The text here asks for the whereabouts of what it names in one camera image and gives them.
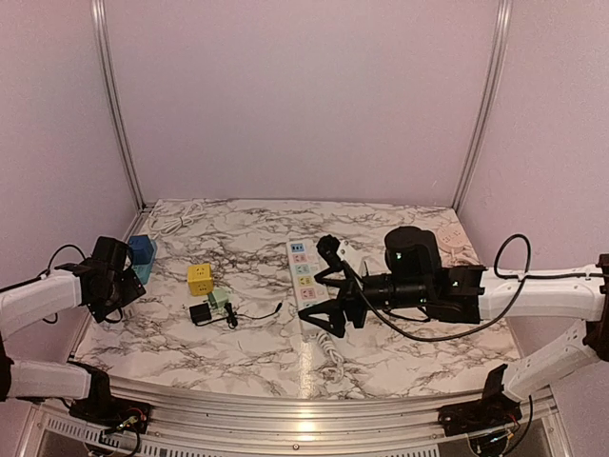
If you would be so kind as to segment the blue cube socket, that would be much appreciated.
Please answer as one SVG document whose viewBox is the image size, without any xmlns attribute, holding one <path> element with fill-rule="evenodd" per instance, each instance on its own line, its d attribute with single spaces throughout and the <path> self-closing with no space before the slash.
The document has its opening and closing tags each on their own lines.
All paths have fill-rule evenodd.
<svg viewBox="0 0 609 457">
<path fill-rule="evenodd" d="M 133 265 L 147 265 L 150 263 L 154 247 L 147 235 L 132 235 L 128 239 Z"/>
</svg>

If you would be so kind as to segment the teal power strip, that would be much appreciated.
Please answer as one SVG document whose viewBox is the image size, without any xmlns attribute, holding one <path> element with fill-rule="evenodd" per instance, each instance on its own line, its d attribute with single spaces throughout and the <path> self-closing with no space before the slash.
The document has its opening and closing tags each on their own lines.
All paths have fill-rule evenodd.
<svg viewBox="0 0 609 457">
<path fill-rule="evenodd" d="M 152 245 L 154 247 L 154 253 L 153 253 L 153 256 L 152 256 L 152 259 L 151 259 L 150 263 L 147 264 L 147 265 L 133 265 L 132 264 L 132 268 L 135 271 L 135 274 L 136 274 L 137 278 L 140 280 L 140 282 L 143 285 L 146 285 L 148 283 L 148 281 L 149 281 L 149 277 L 151 275 L 152 267 L 153 267 L 153 264 L 155 262 L 156 253 L 157 253 L 157 244 L 156 244 L 156 241 L 151 239 L 151 238 L 149 238 L 149 239 L 150 239 L 150 241 L 151 241 L 151 243 L 152 243 Z"/>
</svg>

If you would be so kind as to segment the long white power strip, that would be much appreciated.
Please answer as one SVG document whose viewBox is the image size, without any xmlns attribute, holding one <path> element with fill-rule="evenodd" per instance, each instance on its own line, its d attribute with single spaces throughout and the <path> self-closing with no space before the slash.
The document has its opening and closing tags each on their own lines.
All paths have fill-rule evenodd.
<svg viewBox="0 0 609 457">
<path fill-rule="evenodd" d="M 314 243 L 305 239 L 288 241 L 285 248 L 297 311 L 307 310 L 328 300 L 327 287 L 314 280 L 314 276 L 322 271 Z M 303 320 L 300 321 L 300 327 L 303 340 L 319 349 L 330 364 L 332 381 L 341 382 L 344 378 L 344 358 L 337 350 L 331 335 Z"/>
</svg>

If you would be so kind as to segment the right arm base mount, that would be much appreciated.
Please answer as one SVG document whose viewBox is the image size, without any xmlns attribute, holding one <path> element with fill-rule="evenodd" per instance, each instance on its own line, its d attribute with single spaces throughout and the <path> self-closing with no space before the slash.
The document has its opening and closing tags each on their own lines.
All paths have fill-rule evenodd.
<svg viewBox="0 0 609 457">
<path fill-rule="evenodd" d="M 503 426 L 522 418 L 520 402 L 504 393 L 502 379 L 507 368 L 507 364 L 502 364 L 488 373 L 480 399 L 439 409 L 438 423 L 447 437 Z"/>
</svg>

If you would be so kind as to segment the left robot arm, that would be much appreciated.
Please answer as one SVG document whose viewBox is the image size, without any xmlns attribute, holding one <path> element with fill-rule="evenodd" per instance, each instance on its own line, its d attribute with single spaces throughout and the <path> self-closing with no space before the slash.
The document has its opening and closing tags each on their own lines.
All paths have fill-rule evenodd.
<svg viewBox="0 0 609 457">
<path fill-rule="evenodd" d="M 49 266 L 37 277 L 1 289 L 1 338 L 64 310 L 84 307 L 102 323 L 145 294 L 131 266 L 132 249 L 101 236 L 92 254 L 78 264 Z M 116 397 L 97 387 L 106 374 L 75 364 L 12 359 L 1 350 L 1 400 L 64 398 L 82 400 L 101 424 L 113 423 L 121 409 Z"/>
</svg>

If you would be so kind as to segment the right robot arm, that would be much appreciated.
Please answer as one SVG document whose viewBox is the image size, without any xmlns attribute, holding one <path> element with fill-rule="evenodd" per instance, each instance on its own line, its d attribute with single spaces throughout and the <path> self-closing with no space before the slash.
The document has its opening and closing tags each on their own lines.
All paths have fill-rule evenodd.
<svg viewBox="0 0 609 457">
<path fill-rule="evenodd" d="M 425 321 L 470 324 L 462 338 L 512 315 L 569 317 L 572 327 L 524 359 L 492 370 L 471 417 L 490 427 L 534 391 L 579 368 L 608 359 L 608 257 L 591 266 L 534 272 L 480 265 L 445 267 L 436 236 L 407 226 L 384 237 L 388 271 L 371 275 L 352 266 L 357 251 L 332 235 L 317 243 L 287 243 L 299 319 L 338 338 L 363 328 L 373 313 L 401 336 L 423 343 L 388 320 L 393 309 L 417 309 Z"/>
</svg>

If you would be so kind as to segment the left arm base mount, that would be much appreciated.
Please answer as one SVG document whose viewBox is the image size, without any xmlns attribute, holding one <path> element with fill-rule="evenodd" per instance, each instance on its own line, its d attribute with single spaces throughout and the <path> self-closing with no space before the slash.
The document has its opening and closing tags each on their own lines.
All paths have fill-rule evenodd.
<svg viewBox="0 0 609 457">
<path fill-rule="evenodd" d="M 70 416 L 112 431 L 124 428 L 141 434 L 147 431 L 150 404 L 114 396 L 110 391 L 109 376 L 101 369 L 79 362 L 70 364 L 83 368 L 91 376 L 88 396 L 71 403 Z"/>
</svg>

